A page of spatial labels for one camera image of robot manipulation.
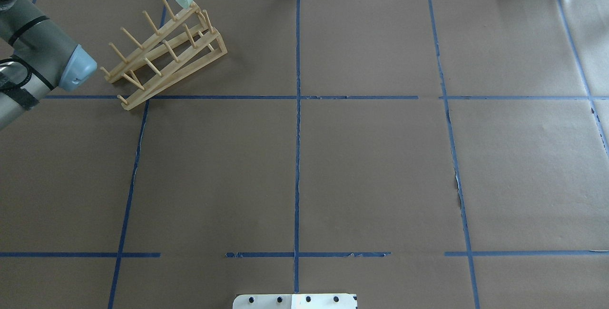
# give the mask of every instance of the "white mounting plate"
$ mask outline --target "white mounting plate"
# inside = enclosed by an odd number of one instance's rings
[[[239,295],[233,309],[357,309],[354,294]]]

